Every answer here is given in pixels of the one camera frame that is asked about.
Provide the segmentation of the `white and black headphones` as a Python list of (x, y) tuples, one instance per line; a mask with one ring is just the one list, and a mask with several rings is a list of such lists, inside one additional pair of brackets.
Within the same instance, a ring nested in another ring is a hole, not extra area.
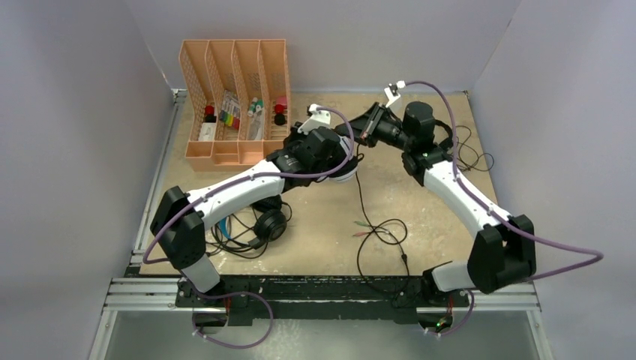
[(356, 153), (353, 153), (351, 158), (346, 162), (346, 164), (340, 168), (337, 172), (332, 173), (327, 177), (328, 180), (337, 183), (344, 183), (351, 180), (358, 169), (359, 159), (356, 156)]

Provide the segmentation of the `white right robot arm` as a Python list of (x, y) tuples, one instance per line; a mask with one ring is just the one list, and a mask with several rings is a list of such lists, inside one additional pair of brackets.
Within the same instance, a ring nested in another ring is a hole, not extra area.
[(406, 172), (435, 193), (473, 237), (466, 262), (447, 262), (423, 272), (421, 295), (428, 304), (441, 304), (454, 290), (489, 294), (536, 273), (532, 221), (501, 209), (454, 168), (449, 153), (452, 129), (434, 117), (429, 104), (408, 103), (403, 118), (397, 118), (374, 103), (335, 131), (343, 136), (353, 132), (355, 142), (369, 148), (382, 142), (400, 149)]

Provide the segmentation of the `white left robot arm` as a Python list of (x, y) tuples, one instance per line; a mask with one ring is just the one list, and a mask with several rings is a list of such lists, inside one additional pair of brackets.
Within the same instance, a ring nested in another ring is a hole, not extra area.
[(354, 135), (341, 136), (319, 126), (306, 134), (293, 133), (283, 148), (244, 172), (198, 190), (167, 190), (150, 224), (172, 267), (193, 285), (194, 296), (206, 307), (221, 302), (221, 276), (206, 254), (206, 231), (224, 218), (267, 197), (317, 179), (333, 176), (353, 159)]

